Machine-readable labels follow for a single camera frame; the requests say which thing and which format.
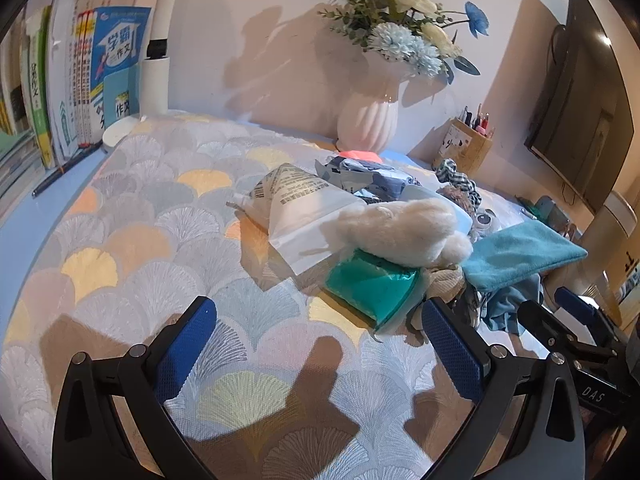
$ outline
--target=fluffy white stuffed animal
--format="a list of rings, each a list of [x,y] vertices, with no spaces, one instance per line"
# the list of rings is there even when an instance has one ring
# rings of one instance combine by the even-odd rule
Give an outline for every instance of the fluffy white stuffed animal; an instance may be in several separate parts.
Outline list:
[[[338,235],[363,251],[405,267],[444,268],[466,260],[471,241],[439,198],[372,204],[340,213]]]

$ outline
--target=white packaging bag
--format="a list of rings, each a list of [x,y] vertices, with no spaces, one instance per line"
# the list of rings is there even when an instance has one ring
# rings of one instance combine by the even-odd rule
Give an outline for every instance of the white packaging bag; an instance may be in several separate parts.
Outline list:
[[[269,243],[299,275],[345,246],[334,221],[364,200],[292,164],[271,171],[236,203],[269,231]]]

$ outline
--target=white rose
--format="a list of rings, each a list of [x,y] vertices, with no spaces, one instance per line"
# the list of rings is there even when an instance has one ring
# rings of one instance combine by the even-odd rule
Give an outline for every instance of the white rose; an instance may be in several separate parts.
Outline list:
[[[435,16],[436,12],[438,12],[438,6],[431,0],[396,0],[396,8],[398,12],[407,12],[409,9],[415,9],[429,17]]]
[[[447,33],[434,23],[423,23],[420,28],[422,37],[437,47],[444,57],[458,57],[462,54],[462,49],[453,44]]]

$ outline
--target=teal pouch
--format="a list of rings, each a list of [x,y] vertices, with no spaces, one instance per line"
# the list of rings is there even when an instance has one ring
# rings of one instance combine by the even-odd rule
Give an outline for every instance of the teal pouch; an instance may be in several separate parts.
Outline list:
[[[338,263],[324,284],[376,322],[376,330],[402,306],[420,277],[420,269],[407,269],[357,249]]]

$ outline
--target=white vase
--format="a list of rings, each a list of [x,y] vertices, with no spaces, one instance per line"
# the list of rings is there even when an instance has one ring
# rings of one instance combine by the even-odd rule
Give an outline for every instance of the white vase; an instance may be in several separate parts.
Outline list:
[[[369,63],[368,74],[338,117],[337,147],[341,151],[380,153],[396,134],[400,83],[412,71],[407,63],[389,62],[374,51],[364,56]]]

